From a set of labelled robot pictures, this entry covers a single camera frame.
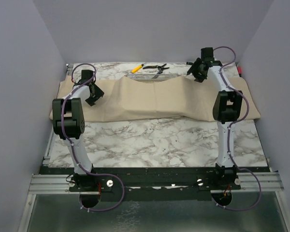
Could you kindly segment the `wire mesh instrument tray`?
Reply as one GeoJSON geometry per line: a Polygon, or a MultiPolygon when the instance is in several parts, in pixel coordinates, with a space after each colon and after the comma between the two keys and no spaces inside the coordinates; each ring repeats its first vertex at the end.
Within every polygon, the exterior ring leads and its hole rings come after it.
{"type": "Polygon", "coordinates": [[[126,77],[131,80],[135,80],[142,83],[154,83],[154,82],[162,82],[166,80],[170,80],[176,77],[179,77],[178,74],[127,74],[126,77]]]}

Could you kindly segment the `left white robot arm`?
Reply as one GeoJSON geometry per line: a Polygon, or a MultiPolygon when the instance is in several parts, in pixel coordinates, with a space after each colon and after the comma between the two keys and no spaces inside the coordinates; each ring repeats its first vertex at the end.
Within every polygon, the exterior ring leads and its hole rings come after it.
{"type": "Polygon", "coordinates": [[[93,164],[86,152],[83,133],[85,118],[82,104],[93,106],[104,95],[94,83],[75,84],[72,92],[64,98],[52,101],[52,122],[54,133],[66,144],[74,164],[74,173],[70,183],[78,189],[101,189],[101,183],[95,176],[93,164]]]}

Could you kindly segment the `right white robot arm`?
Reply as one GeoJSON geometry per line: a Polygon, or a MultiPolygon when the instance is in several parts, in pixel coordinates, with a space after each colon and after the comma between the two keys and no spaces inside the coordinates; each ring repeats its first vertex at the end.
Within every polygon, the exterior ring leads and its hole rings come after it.
{"type": "Polygon", "coordinates": [[[192,74],[199,83],[206,79],[212,81],[218,90],[212,111],[218,126],[218,158],[211,183],[223,189],[236,179],[233,135],[241,112],[242,96],[225,76],[221,62],[214,58],[197,58],[187,74],[192,74]]]}

